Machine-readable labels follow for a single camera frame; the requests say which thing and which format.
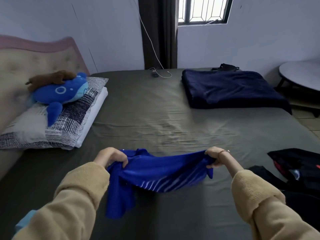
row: whale fin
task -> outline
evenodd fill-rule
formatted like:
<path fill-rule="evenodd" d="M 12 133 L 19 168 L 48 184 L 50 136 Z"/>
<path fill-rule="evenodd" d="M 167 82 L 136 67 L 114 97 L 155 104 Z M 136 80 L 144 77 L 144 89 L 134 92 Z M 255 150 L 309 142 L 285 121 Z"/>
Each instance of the whale fin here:
<path fill-rule="evenodd" d="M 59 102 L 52 102 L 47 107 L 48 113 L 48 126 L 52 126 L 58 119 L 62 112 L 62 104 Z"/>

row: folded cuff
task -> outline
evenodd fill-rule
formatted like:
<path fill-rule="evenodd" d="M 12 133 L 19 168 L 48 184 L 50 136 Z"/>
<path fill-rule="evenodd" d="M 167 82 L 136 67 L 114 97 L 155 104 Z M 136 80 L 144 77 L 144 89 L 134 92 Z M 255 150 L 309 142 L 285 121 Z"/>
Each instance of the folded cuff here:
<path fill-rule="evenodd" d="M 250 170 L 236 173 L 232 180 L 231 192 L 238 214 L 245 222 L 250 221 L 254 210 L 269 197 L 275 196 L 282 203 L 286 203 L 286 198 L 280 190 Z"/>
<path fill-rule="evenodd" d="M 86 191 L 94 208 L 97 210 L 101 198 L 109 185 L 110 174 L 106 169 L 95 162 L 88 162 L 67 173 L 54 193 L 57 194 L 67 188 L 78 188 Z"/>

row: white wall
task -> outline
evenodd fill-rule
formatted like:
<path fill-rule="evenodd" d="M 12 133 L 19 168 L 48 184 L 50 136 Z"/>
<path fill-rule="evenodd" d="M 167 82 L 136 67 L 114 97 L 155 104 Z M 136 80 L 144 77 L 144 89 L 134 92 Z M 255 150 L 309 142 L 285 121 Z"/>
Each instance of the white wall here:
<path fill-rule="evenodd" d="M 227 24 L 178 28 L 178 67 L 233 64 L 275 85 L 286 61 L 320 57 L 320 0 L 233 0 Z"/>
<path fill-rule="evenodd" d="M 137 70 L 144 68 L 138 13 L 134 0 L 0 0 L 0 34 L 72 36 L 91 73 Z"/>

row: tufted headboard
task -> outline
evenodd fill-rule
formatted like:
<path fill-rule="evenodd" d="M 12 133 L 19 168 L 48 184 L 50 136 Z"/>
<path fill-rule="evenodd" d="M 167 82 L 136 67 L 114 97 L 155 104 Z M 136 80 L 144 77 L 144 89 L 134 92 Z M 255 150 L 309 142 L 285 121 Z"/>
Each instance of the tufted headboard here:
<path fill-rule="evenodd" d="M 86 64 L 72 37 L 36 42 L 0 35 L 0 132 L 26 110 L 25 83 L 32 76 L 58 70 L 85 72 Z M 0 179 L 22 152 L 0 151 Z"/>

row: bracelet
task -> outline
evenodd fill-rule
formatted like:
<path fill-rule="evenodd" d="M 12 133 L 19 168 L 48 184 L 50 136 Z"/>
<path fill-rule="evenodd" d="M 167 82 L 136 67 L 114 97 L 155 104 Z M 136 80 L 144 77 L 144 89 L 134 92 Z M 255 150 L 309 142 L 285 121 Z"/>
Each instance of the bracelet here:
<path fill-rule="evenodd" d="M 218 152 L 218 155 L 217 155 L 217 159 L 218 159 L 218 160 L 220 160 L 219 155 L 220 155 L 220 153 L 222 153 L 222 152 L 230 152 L 230 151 L 229 151 L 229 150 L 227 150 L 227 151 L 226 151 L 226 150 L 219 151 L 219 152 Z"/>

